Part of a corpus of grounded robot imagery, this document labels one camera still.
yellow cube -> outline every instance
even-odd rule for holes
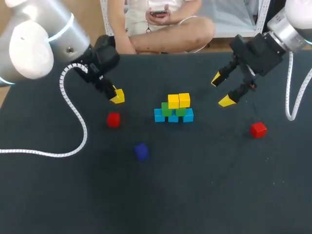
[[[179,94],[168,95],[168,108],[178,109],[179,108]]]
[[[120,104],[125,102],[125,95],[123,93],[122,89],[116,89],[116,96],[113,97],[110,101],[112,101],[114,104]]]
[[[191,97],[189,93],[179,94],[180,108],[189,108],[191,106]]]

red cube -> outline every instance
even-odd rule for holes
[[[264,137],[266,132],[267,128],[262,122],[253,124],[250,129],[250,133],[253,135],[254,138]]]
[[[109,113],[106,123],[110,128],[118,128],[120,125],[120,114],[117,112]]]

toy block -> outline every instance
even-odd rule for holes
[[[146,144],[141,143],[135,146],[136,157],[139,161],[146,160],[148,158],[148,148]]]
[[[178,117],[186,115],[186,108],[179,108],[175,110],[175,115]]]
[[[183,116],[183,122],[193,122],[194,121],[194,113],[192,108],[187,108],[186,109],[186,115]]]
[[[123,93],[122,89],[116,89],[115,90],[116,96],[113,97],[110,101],[112,101],[115,104],[120,104],[125,102],[125,94]]]
[[[172,116],[168,117],[168,122],[179,123],[179,117],[176,115],[176,110],[172,110]]]
[[[255,123],[250,128],[250,133],[253,135],[254,138],[264,137],[266,132],[267,128],[262,122]]]
[[[168,108],[178,109],[179,108],[179,94],[168,95]]]
[[[109,113],[106,123],[110,128],[118,128],[120,125],[120,114],[117,112]]]
[[[172,116],[172,110],[170,110],[168,108],[168,103],[167,102],[162,102],[161,103],[161,112],[162,112],[162,116],[164,116],[164,117]]]
[[[165,122],[165,117],[162,116],[161,109],[154,109],[155,123]]]
[[[191,106],[191,97],[189,93],[179,94],[179,108],[189,108]]]

white cable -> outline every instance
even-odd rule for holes
[[[70,109],[72,109],[72,111],[75,113],[75,115],[77,116],[78,120],[81,123],[82,129],[83,129],[83,139],[82,139],[81,144],[75,150],[68,152],[68,153],[64,153],[64,154],[54,154],[54,153],[47,153],[47,152],[38,151],[38,150],[21,150],[21,149],[12,149],[12,150],[0,149],[0,154],[23,153],[23,154],[42,155],[42,156],[47,156],[47,157],[68,157],[68,156],[72,156],[72,155],[78,153],[84,147],[85,143],[87,142],[87,138],[88,138],[87,126],[86,126],[83,118],[81,117],[80,113],[77,111],[77,109],[74,107],[74,105],[72,104],[72,102],[68,98],[68,96],[65,92],[65,89],[64,89],[65,76],[66,76],[67,72],[69,72],[71,69],[73,69],[75,67],[78,67],[81,70],[83,70],[85,73],[88,73],[88,68],[82,64],[73,63],[73,64],[68,65],[67,67],[65,67],[65,69],[63,70],[63,72],[59,78],[59,89],[60,89],[66,103],[68,104]]]
[[[288,66],[288,74],[287,74],[286,102],[285,102],[286,116],[289,121],[293,121],[296,118],[302,96],[304,94],[304,91],[306,90],[306,87],[308,86],[310,82],[310,79],[312,78],[312,69],[311,69],[309,73],[307,74],[306,78],[304,79],[304,81],[302,82],[302,85],[300,87],[296,101],[293,106],[292,114],[290,114],[289,99],[290,99],[292,72],[293,72],[293,53],[289,52],[289,66]]]

green cube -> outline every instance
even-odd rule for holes
[[[172,116],[172,110],[168,108],[168,103],[167,102],[162,102],[161,103],[161,114],[164,117]]]
[[[175,110],[175,115],[178,117],[186,116],[186,108],[179,108]]]

